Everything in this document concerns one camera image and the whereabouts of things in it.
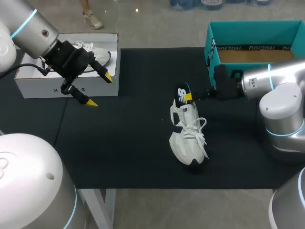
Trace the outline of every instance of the n logo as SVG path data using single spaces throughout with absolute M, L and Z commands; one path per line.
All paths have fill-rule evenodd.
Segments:
M 179 101 L 185 104 L 186 103 L 185 102 L 186 91 L 184 89 L 179 88 L 178 95 L 179 95 Z
M 212 38 L 212 42 L 211 42 L 211 49 L 210 49 L 210 53 L 211 53 L 211 59 L 213 59 L 214 56 L 214 49 L 215 49 L 216 43 L 214 38 Z

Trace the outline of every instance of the person's foot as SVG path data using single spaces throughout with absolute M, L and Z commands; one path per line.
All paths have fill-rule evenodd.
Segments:
M 101 20 L 95 16 L 91 10 L 83 12 L 82 14 L 84 15 L 85 21 L 88 22 L 95 30 L 102 29 L 104 27 Z

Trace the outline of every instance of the shoe tongue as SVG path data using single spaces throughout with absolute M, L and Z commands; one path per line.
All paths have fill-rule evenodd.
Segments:
M 183 105 L 180 107 L 183 110 L 184 121 L 186 125 L 193 126 L 195 120 L 195 110 L 192 104 Z

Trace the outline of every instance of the teal shoe box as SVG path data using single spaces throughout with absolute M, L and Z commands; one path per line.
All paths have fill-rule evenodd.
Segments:
M 213 21 L 204 49 L 211 85 L 214 67 L 225 64 L 228 77 L 271 62 L 305 58 L 302 21 Z

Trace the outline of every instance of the black mat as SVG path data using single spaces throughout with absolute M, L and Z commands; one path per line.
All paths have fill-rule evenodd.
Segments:
M 14 65 L 22 56 L 23 52 L 17 51 Z M 0 80 L 0 130 L 35 135 L 54 146 L 67 99 L 24 99 L 14 81 L 15 74 Z
M 56 144 L 77 188 L 277 188 L 301 169 L 273 160 L 257 141 L 256 101 L 197 102 L 210 160 L 188 171 L 169 146 L 174 87 L 209 85 L 203 48 L 124 49 L 120 96 L 69 99 Z

